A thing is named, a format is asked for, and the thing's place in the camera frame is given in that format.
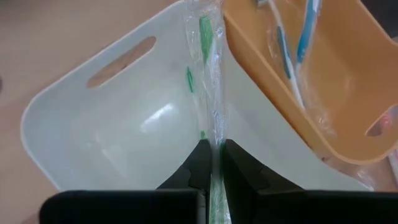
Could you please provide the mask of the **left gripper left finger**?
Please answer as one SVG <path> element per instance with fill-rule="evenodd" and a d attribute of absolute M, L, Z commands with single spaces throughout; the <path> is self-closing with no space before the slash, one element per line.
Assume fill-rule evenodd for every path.
<path fill-rule="evenodd" d="M 69 190 L 48 198 L 39 223 L 208 223 L 211 146 L 200 140 L 154 190 Z"/>

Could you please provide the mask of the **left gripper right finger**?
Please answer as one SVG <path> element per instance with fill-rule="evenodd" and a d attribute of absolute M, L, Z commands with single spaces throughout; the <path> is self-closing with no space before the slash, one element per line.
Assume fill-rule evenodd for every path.
<path fill-rule="evenodd" d="M 305 190 L 228 139 L 221 148 L 232 223 L 397 223 L 397 194 Z"/>

